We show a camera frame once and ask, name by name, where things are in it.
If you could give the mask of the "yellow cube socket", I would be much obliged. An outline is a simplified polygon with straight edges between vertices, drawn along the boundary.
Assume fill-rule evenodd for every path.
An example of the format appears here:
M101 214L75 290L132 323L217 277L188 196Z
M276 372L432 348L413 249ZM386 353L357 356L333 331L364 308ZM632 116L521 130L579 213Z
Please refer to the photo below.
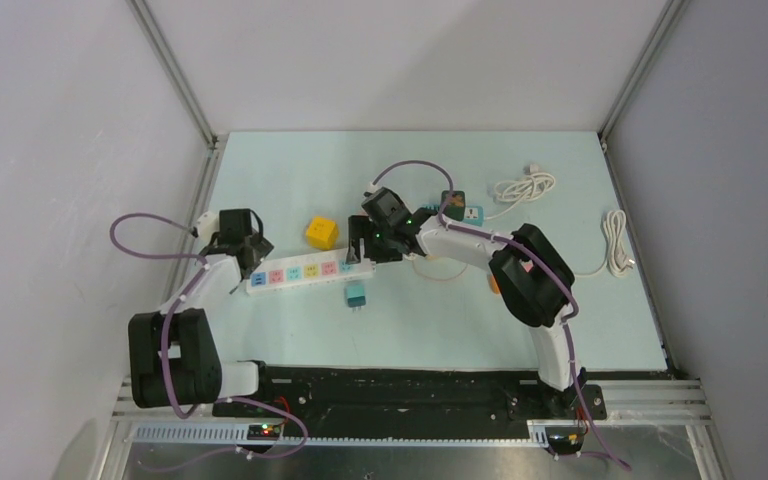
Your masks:
M339 237L339 228L337 222L321 217L314 216L306 231L305 240L309 246L318 250L332 250Z

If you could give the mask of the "white multicolour power strip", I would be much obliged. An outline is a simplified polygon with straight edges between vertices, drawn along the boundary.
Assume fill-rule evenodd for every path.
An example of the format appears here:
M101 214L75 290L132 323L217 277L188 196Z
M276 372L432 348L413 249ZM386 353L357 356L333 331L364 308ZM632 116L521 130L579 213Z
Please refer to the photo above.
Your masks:
M250 296L314 285L371 278L375 265L368 259L346 262L347 248L279 259L267 259L243 282Z

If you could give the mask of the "dark green dragon adapter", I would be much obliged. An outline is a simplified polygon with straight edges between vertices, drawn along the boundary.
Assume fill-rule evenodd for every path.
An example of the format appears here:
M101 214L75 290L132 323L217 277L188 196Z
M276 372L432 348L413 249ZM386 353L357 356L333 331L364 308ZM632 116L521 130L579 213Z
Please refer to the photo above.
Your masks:
M455 220L463 221L466 214L466 195L462 190L452 192L442 191L440 196L440 210L443 215Z

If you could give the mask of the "teal blue power strip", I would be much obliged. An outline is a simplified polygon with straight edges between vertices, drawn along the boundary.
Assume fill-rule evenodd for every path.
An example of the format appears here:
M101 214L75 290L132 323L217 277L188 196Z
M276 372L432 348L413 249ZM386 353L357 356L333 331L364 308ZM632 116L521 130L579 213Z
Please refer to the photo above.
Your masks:
M461 223L466 223L471 226L481 227L484 224L485 216L484 209L480 205L467 205L464 208L463 218Z

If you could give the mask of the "orange power strip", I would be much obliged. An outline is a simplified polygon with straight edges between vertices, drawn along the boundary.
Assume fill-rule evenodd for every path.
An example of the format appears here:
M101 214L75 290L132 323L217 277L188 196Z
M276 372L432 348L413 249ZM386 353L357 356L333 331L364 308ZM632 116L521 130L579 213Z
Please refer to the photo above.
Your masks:
M500 289L494 275L488 275L488 284L494 294L500 295Z

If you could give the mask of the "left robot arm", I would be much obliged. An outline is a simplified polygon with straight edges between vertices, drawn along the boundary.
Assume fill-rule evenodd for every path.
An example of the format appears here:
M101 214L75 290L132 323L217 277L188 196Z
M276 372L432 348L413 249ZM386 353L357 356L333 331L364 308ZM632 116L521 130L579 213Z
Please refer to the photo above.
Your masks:
M251 209L202 214L185 232L205 241L189 279L158 309L128 323L131 394L143 409L170 407L180 418L201 404L237 403L252 416L274 406L274 387L261 380L260 361L221 359L209 319L271 253Z

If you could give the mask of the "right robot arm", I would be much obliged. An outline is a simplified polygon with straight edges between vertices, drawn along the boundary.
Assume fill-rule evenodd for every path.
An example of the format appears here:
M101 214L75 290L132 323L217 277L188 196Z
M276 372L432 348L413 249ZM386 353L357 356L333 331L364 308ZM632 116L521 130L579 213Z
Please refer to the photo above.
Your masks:
M499 233L436 209L412 211L388 188L367 194L361 208L348 218L347 263L383 264L415 255L486 271L509 313L529 328L544 410L562 418L579 407L585 376L569 328L580 311L572 293L575 276L538 227L524 224Z

